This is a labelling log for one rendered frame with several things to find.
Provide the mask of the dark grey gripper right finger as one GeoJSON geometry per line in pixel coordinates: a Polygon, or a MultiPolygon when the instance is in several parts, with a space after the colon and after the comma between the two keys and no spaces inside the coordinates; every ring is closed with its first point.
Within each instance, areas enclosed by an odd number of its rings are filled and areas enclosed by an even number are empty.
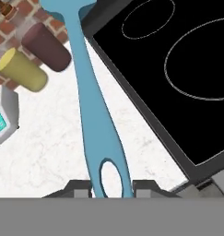
{"type": "Polygon", "coordinates": [[[178,195],[162,190],[154,180],[133,180],[135,198],[177,198],[178,195]]]}

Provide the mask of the black hob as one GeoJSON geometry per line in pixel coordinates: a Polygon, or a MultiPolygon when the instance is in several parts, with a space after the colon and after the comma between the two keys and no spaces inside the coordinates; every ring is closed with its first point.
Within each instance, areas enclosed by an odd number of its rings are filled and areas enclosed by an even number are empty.
{"type": "Polygon", "coordinates": [[[82,27],[187,179],[224,169],[224,0],[97,0],[82,27]]]}

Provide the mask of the white appliance with teal screen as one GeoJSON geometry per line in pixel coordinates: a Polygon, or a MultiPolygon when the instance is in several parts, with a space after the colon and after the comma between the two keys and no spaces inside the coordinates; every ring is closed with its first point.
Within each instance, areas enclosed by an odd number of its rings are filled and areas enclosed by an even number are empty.
{"type": "Polygon", "coordinates": [[[0,145],[18,129],[18,119],[18,94],[0,85],[0,145]]]}

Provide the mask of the grey drawer front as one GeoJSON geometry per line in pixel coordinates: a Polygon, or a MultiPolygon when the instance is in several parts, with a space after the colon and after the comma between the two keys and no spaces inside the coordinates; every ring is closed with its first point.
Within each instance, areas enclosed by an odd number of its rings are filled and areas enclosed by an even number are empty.
{"type": "Polygon", "coordinates": [[[224,198],[224,170],[200,184],[186,186],[177,195],[183,198],[224,198]]]}

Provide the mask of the yellow cylinder jar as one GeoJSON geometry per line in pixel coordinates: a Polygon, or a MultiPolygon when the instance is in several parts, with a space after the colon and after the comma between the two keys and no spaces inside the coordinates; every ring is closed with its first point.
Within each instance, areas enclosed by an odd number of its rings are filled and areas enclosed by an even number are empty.
{"type": "Polygon", "coordinates": [[[32,92],[41,91],[48,82],[47,74],[14,47],[0,51],[0,75],[32,92]]]}

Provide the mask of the blue spatula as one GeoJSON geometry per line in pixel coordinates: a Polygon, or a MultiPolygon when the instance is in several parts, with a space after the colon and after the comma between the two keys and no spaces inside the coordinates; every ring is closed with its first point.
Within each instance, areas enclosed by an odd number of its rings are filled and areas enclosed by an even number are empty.
{"type": "Polygon", "coordinates": [[[79,17],[81,8],[93,6],[97,0],[40,1],[44,10],[60,13],[65,20],[77,76],[84,153],[94,194],[106,195],[101,169],[109,161],[120,175],[122,196],[131,197],[133,191],[123,145],[94,74],[79,17]]]}

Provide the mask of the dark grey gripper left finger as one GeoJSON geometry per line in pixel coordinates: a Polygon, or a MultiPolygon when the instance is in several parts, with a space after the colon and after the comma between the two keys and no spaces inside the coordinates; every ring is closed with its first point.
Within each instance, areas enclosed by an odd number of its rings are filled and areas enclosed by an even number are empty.
{"type": "Polygon", "coordinates": [[[91,198],[90,180],[70,180],[64,189],[46,195],[45,198],[91,198]]]}

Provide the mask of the dark red cylinder jar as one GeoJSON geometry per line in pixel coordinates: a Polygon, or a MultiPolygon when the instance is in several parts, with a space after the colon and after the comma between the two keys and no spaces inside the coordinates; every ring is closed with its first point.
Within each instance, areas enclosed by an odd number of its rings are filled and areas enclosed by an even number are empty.
{"type": "Polygon", "coordinates": [[[70,62],[70,52],[43,23],[36,23],[22,38],[22,45],[55,72],[65,70],[70,62]]]}

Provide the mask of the brown bottle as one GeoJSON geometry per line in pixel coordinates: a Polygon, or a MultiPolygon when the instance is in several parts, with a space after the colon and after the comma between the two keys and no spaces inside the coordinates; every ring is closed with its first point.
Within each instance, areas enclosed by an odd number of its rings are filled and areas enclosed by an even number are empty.
{"type": "Polygon", "coordinates": [[[17,13],[17,9],[7,2],[0,0],[0,15],[6,20],[12,19],[17,13]]]}

